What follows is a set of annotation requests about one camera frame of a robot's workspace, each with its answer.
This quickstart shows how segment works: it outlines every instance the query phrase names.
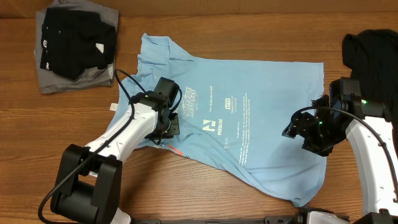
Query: blue t-shirt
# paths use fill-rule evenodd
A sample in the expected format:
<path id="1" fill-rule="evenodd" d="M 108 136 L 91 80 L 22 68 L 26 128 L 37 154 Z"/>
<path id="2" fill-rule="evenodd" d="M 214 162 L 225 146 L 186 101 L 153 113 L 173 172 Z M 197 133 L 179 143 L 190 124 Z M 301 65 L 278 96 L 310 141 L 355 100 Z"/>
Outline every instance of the blue t-shirt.
<path id="1" fill-rule="evenodd" d="M 162 148 L 227 170 L 296 207 L 318 192 L 326 158 L 302 149 L 300 136 L 290 139 L 281 134 L 295 111 L 321 97 L 322 63 L 204 59 L 190 55 L 169 37 L 144 34 L 134 78 L 153 90 L 160 77 L 175 81 L 183 93 L 178 107 L 180 135 L 162 140 Z M 131 96 L 140 91 L 128 78 L 123 85 Z M 109 127 L 127 106 L 119 89 L 119 106 Z"/>

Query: wooden table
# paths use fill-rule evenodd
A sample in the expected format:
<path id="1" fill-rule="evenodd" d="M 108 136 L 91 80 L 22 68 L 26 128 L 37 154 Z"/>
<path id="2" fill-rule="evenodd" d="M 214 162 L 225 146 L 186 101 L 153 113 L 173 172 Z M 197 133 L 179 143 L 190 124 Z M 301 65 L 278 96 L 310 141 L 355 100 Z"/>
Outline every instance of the wooden table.
<path id="1" fill-rule="evenodd" d="M 119 25 L 116 65 L 129 73 L 136 72 L 146 32 L 168 35 L 197 57 L 324 62 L 327 90 L 332 80 L 350 73 L 341 60 L 345 34 L 398 30 L 398 14 L 122 17 Z M 118 102 L 117 85 L 41 95 L 34 32 L 33 19 L 0 20 L 0 223 L 40 223 L 37 207 L 54 185 L 63 150 L 102 134 L 114 114 L 109 106 Z M 329 156 L 326 181 L 309 205 L 352 220 L 361 216 L 361 186 L 348 142 Z M 265 195 L 225 171 L 152 148 L 132 153 L 125 163 L 120 207 L 136 218 L 163 220 L 295 213 L 290 202 Z M 45 216 L 63 220 L 48 209 Z"/>

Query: gray cloth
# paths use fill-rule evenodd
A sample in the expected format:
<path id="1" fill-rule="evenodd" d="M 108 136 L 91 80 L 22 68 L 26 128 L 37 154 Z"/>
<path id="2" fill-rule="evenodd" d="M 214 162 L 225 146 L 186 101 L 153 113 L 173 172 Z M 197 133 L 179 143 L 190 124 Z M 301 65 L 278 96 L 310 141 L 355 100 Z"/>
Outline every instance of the gray cloth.
<path id="1" fill-rule="evenodd" d="M 103 22 L 114 26 L 116 30 L 118 29 L 119 11 L 87 0 L 54 0 L 54 2 L 48 7 L 61 7 L 69 10 L 97 12 Z M 47 94 L 81 90 L 94 86 L 112 86 L 114 63 L 109 64 L 107 68 L 102 70 L 99 70 L 96 67 L 86 69 L 76 80 L 69 80 L 50 70 L 40 68 L 40 60 L 42 56 L 42 46 L 40 41 L 42 37 L 42 24 L 45 12 L 46 9 L 36 12 L 36 43 L 34 53 L 40 92 Z"/>

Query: black fabric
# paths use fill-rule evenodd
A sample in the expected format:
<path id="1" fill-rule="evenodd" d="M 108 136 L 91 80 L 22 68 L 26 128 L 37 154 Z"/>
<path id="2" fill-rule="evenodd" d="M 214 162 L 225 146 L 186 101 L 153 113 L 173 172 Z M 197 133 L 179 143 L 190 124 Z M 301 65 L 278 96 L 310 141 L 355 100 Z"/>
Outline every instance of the black fabric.
<path id="1" fill-rule="evenodd" d="M 343 63 L 359 80 L 361 93 L 383 101 L 390 108 L 395 149 L 398 149 L 398 34 L 393 30 L 366 30 L 347 34 L 343 40 Z"/>
<path id="2" fill-rule="evenodd" d="M 40 68 L 75 80 L 86 68 L 113 62 L 116 29 L 95 12 L 48 8 L 42 25 Z M 104 45 L 104 52 L 96 44 Z"/>

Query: light blue shirt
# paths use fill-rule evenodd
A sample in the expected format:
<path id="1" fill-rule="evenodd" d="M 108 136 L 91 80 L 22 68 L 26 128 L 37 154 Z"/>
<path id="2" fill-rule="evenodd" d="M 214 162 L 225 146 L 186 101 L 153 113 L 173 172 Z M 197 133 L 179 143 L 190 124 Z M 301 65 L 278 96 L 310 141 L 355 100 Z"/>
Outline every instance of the light blue shirt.
<path id="1" fill-rule="evenodd" d="M 227 170 L 296 207 L 318 192 L 326 158 L 302 149 L 300 136 L 290 139 L 281 134 L 295 111 L 321 97 L 322 63 L 204 59 L 190 55 L 169 37 L 144 34 L 134 78 L 153 90 L 160 77 L 174 80 L 183 93 L 178 107 L 180 135 L 162 140 L 162 148 Z M 131 96 L 140 91 L 128 78 L 123 85 Z M 122 89 L 119 95 L 109 127 L 127 110 Z M 153 145 L 144 141 L 140 147 Z"/>

